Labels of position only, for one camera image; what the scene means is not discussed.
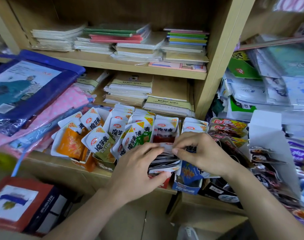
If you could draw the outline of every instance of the hand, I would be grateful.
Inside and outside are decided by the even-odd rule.
[[[159,144],[149,142],[131,149],[120,157],[106,189],[122,204],[152,192],[171,176],[170,172],[160,173],[154,178],[147,175],[150,163],[163,151]]]
[[[187,146],[197,146],[196,153],[187,152]],[[181,160],[221,177],[228,176],[240,166],[206,133],[182,133],[174,141],[172,152]]]

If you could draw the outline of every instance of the orange snack packet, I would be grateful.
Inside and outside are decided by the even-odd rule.
[[[85,149],[85,145],[81,142],[82,138],[81,135],[67,128],[56,151],[79,160]]]

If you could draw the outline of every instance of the forearm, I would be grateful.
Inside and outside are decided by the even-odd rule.
[[[245,167],[225,176],[237,194],[259,239],[304,239],[304,226]]]
[[[106,189],[98,192],[42,240],[93,240],[106,222],[123,206],[120,199]]]

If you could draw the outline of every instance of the pink polka dot fabric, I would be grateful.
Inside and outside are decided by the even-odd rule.
[[[53,104],[42,111],[41,114],[31,123],[27,129],[21,129],[13,136],[6,136],[0,133],[0,146],[7,144],[21,136],[29,134],[30,132],[38,129],[39,127],[51,122],[60,114],[66,112],[68,109],[74,107],[78,108],[82,105],[88,104],[86,94],[78,87],[72,85],[69,87]]]

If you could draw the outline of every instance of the yellow notebook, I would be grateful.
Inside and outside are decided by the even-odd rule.
[[[170,41],[186,42],[186,43],[199,43],[199,44],[206,44],[207,43],[207,40],[193,40],[193,39],[179,39],[179,38],[170,38]]]

